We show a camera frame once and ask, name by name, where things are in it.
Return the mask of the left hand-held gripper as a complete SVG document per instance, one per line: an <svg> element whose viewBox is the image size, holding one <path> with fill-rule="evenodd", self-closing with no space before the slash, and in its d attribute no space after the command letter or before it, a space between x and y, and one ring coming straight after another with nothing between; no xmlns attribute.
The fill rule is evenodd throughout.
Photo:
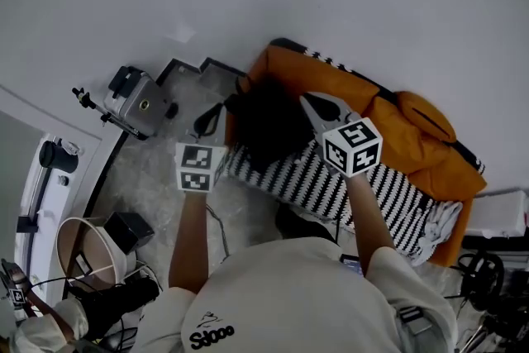
<svg viewBox="0 0 529 353"><path fill-rule="evenodd" d="M200 117L193 129L186 131L175 145L175 172L178 189L185 192L210 193L226 166L227 109L217 103Z"/></svg>

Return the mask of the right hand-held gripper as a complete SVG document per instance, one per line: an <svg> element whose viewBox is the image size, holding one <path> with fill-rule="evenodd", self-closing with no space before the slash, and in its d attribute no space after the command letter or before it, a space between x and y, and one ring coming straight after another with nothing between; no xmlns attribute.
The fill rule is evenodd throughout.
<svg viewBox="0 0 529 353"><path fill-rule="evenodd" d="M383 137L369 118L328 93L307 92L299 101L314 131L323 132L322 158L331 172L351 178L379 164ZM327 131L328 122L348 123Z"/></svg>

